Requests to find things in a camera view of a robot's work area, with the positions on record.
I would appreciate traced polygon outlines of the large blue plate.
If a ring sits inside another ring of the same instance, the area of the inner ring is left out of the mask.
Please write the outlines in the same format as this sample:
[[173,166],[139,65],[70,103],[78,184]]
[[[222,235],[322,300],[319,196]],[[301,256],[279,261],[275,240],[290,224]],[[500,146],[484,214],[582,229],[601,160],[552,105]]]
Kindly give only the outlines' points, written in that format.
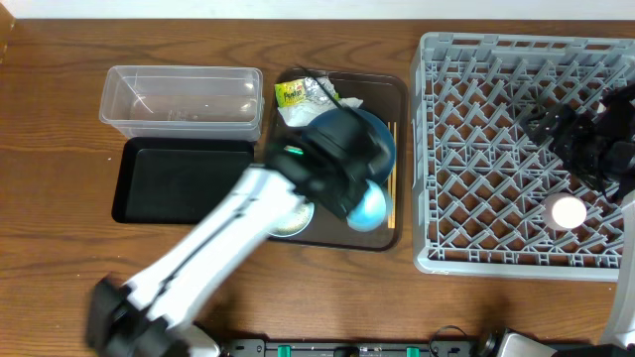
[[[377,184],[383,184],[387,181],[390,173],[393,171],[395,166],[397,152],[396,145],[394,143],[394,139],[392,134],[390,133],[387,125],[380,120],[376,115],[360,109],[353,108],[353,111],[359,114],[374,130],[377,132],[381,139],[381,144],[385,148],[388,158],[383,161],[380,166],[374,166],[374,172],[370,176],[370,179],[376,182]],[[309,125],[308,128],[312,127],[320,127],[324,124],[330,124],[337,121],[339,117],[338,109],[331,109],[326,112],[321,113],[317,116]]]

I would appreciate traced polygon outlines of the white pink cup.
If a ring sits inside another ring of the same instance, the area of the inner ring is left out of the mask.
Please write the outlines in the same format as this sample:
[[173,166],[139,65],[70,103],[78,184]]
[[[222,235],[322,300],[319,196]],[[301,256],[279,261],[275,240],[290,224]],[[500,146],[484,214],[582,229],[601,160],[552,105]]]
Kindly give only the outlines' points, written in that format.
[[579,227],[587,217],[584,202],[578,197],[558,192],[547,196],[542,201],[544,210],[541,213],[547,227],[556,231],[572,230]]

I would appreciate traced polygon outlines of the white blue cup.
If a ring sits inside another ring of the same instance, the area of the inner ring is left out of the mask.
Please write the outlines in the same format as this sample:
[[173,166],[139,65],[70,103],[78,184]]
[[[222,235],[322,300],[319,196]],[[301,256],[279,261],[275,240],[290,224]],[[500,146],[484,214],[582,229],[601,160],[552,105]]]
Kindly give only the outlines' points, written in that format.
[[381,226],[392,209],[392,199],[387,191],[373,180],[368,180],[359,204],[346,217],[347,225],[355,231],[368,232]]

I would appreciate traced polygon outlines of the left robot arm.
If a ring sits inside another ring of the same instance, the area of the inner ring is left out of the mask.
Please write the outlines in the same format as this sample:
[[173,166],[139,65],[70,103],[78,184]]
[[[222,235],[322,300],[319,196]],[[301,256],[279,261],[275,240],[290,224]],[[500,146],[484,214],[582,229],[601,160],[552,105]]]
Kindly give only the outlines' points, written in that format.
[[214,291],[307,201],[353,230],[381,226],[392,209],[383,183],[395,154],[387,126],[348,107],[279,137],[170,252],[122,286],[109,278],[95,285],[86,345],[99,356],[219,355],[193,323]]

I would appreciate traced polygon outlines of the light blue rice bowl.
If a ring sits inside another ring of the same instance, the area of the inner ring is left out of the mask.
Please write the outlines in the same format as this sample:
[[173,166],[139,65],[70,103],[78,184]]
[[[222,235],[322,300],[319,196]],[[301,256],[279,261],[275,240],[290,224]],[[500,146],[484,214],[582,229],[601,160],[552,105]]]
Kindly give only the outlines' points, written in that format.
[[312,202],[304,202],[286,216],[268,234],[278,238],[287,238],[301,233],[311,223],[315,213]]

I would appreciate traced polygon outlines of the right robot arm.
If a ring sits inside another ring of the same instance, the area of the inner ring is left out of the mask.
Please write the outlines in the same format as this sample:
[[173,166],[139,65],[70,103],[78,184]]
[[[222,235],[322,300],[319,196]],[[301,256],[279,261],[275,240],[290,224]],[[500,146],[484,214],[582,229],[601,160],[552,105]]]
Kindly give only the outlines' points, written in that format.
[[537,146],[549,150],[563,168],[588,188],[606,193],[609,182],[618,184],[609,199],[620,205],[624,244],[617,288],[609,320],[597,347],[570,355],[632,356],[634,354],[634,86],[605,92],[604,110],[596,117],[578,114],[558,104],[520,120],[519,125]]

